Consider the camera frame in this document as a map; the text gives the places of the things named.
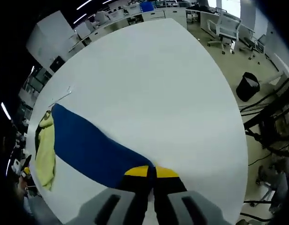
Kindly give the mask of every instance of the white chair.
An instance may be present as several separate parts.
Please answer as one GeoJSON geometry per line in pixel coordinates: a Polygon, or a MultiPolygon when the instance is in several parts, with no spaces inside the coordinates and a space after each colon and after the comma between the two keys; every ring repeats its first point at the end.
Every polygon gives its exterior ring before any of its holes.
{"type": "Polygon", "coordinates": [[[221,44],[221,47],[222,47],[222,54],[225,54],[224,43],[222,40],[223,38],[227,38],[227,39],[230,39],[232,43],[233,41],[238,41],[240,24],[241,24],[241,19],[227,12],[221,11],[217,23],[214,23],[211,20],[207,20],[209,31],[211,31],[212,33],[214,33],[214,35],[219,37],[220,40],[209,41],[207,45],[210,46],[210,44],[219,43],[221,44]]]}

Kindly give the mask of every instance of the fabric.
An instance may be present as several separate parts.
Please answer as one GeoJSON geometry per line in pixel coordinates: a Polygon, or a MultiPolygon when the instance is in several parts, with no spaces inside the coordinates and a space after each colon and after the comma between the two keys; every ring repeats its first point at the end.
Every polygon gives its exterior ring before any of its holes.
{"type": "Polygon", "coordinates": [[[102,185],[116,188],[126,171],[144,165],[153,167],[147,158],[113,141],[59,104],[53,106],[52,118],[56,155],[102,185]]]}
{"type": "Polygon", "coordinates": [[[50,190],[55,167],[55,132],[50,111],[45,113],[45,116],[40,121],[39,127],[41,131],[38,135],[39,147],[35,159],[36,173],[41,185],[45,189],[50,190]]]}

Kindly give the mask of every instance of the desk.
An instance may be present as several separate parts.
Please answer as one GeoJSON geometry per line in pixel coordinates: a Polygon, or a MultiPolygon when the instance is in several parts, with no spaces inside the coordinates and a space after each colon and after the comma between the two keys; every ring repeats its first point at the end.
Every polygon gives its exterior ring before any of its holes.
{"type": "MultiPolygon", "coordinates": [[[[125,15],[123,17],[121,17],[118,20],[115,21],[108,21],[107,23],[101,25],[98,29],[96,29],[94,32],[92,32],[91,34],[87,35],[83,40],[85,40],[86,38],[90,38],[91,41],[96,41],[99,38],[112,33],[116,30],[119,30],[121,28],[124,28],[126,26],[128,26],[127,23],[127,19],[134,17],[134,16],[138,16],[138,15],[142,15],[144,21],[146,20],[154,20],[154,19],[160,19],[160,18],[149,18],[149,14],[151,13],[164,13],[162,17],[164,18],[173,18],[175,19],[178,23],[180,23],[182,26],[184,26],[185,28],[187,28],[187,18],[186,18],[186,12],[188,13],[200,13],[200,27],[207,32],[208,34],[210,34],[211,36],[213,36],[213,34],[211,32],[209,32],[208,27],[207,27],[207,20],[211,20],[215,23],[217,23],[218,18],[219,18],[219,14],[218,13],[208,13],[208,12],[203,12],[203,11],[198,11],[198,10],[193,10],[193,9],[185,9],[185,8],[180,8],[180,7],[175,7],[175,8],[164,8],[164,9],[156,9],[154,11],[150,11],[150,12],[144,12],[144,13],[136,13],[136,14],[132,14],[132,15],[125,15]]],[[[244,39],[244,37],[248,37],[249,39],[252,36],[252,32],[254,32],[253,30],[249,29],[248,27],[244,26],[243,24],[241,24],[240,28],[239,28],[239,38],[240,39],[244,39]]],[[[70,51],[74,50],[75,47],[79,44],[77,43],[75,46],[73,46],[71,48],[70,51]]]]}
{"type": "MultiPolygon", "coordinates": [[[[220,68],[173,19],[142,22],[82,49],[49,80],[35,103],[26,149],[35,184],[62,223],[106,187],[56,157],[51,191],[35,172],[35,130],[52,99],[111,139],[176,171],[188,190],[217,204],[235,223],[247,182],[247,146],[240,112],[220,68]],[[182,39],[178,45],[172,40],[182,39]]],[[[149,203],[144,225],[156,225],[149,203]]]]}

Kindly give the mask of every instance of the cable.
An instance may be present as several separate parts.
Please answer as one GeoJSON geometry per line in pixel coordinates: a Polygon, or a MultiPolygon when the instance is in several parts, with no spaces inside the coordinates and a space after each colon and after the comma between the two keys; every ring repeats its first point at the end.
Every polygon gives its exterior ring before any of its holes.
{"type": "Polygon", "coordinates": [[[254,115],[254,114],[258,114],[259,112],[261,112],[261,111],[258,111],[258,112],[252,112],[252,113],[244,114],[244,115],[241,115],[241,116],[249,116],[249,115],[254,115]]]}
{"type": "Polygon", "coordinates": [[[249,105],[249,106],[247,106],[247,107],[244,107],[243,109],[240,110],[240,112],[243,112],[245,109],[249,109],[249,108],[257,105],[257,104],[259,104],[260,102],[263,102],[266,98],[268,98],[268,97],[276,94],[277,92],[279,92],[279,91],[282,89],[282,87],[285,86],[285,84],[286,84],[288,81],[289,81],[289,77],[285,80],[285,82],[284,82],[277,90],[275,90],[275,91],[271,92],[270,94],[266,95],[265,97],[263,97],[263,98],[262,98],[261,100],[259,100],[258,102],[254,103],[254,104],[252,104],[252,105],[249,105]]]}
{"type": "Polygon", "coordinates": [[[245,132],[245,134],[248,135],[248,136],[252,136],[256,141],[260,142],[260,143],[261,143],[268,151],[270,151],[271,153],[274,153],[274,154],[276,154],[277,156],[289,157],[289,152],[281,151],[282,149],[288,147],[289,144],[286,145],[286,146],[284,146],[284,147],[282,147],[281,149],[277,150],[277,149],[274,149],[274,148],[272,148],[272,147],[264,144],[264,143],[262,142],[261,135],[252,132],[250,129],[247,129],[247,131],[245,132]]]}
{"type": "Polygon", "coordinates": [[[274,118],[274,120],[277,120],[278,118],[280,118],[281,116],[283,116],[283,115],[285,115],[285,114],[287,114],[287,113],[289,113],[289,108],[286,109],[285,111],[283,111],[282,113],[280,113],[279,115],[277,115],[277,116],[274,118]]]}
{"type": "Polygon", "coordinates": [[[256,220],[261,221],[261,222],[268,222],[271,220],[271,218],[270,219],[262,219],[260,217],[255,217],[253,215],[249,215],[249,214],[242,213],[242,212],[240,213],[240,215],[245,216],[245,217],[250,217],[250,218],[256,219],[256,220]]]}
{"type": "Polygon", "coordinates": [[[254,201],[254,200],[251,200],[251,201],[244,201],[243,203],[271,204],[272,201],[254,201]]]}
{"type": "Polygon", "coordinates": [[[262,160],[262,159],[265,159],[265,158],[267,158],[268,156],[265,156],[265,157],[263,157],[263,158],[259,158],[258,160],[254,161],[253,163],[250,163],[248,166],[251,166],[251,165],[255,164],[256,162],[258,162],[258,161],[260,161],[260,160],[262,160]]]}

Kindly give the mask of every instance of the chair base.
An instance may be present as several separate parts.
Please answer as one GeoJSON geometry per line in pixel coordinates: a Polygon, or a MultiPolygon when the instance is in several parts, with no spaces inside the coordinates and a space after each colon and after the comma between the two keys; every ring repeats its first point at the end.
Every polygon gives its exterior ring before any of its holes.
{"type": "Polygon", "coordinates": [[[207,42],[207,46],[211,46],[211,44],[220,44],[221,45],[221,50],[222,50],[222,54],[225,54],[224,51],[224,43],[222,42],[222,40],[212,40],[212,41],[208,41],[207,42]]]}

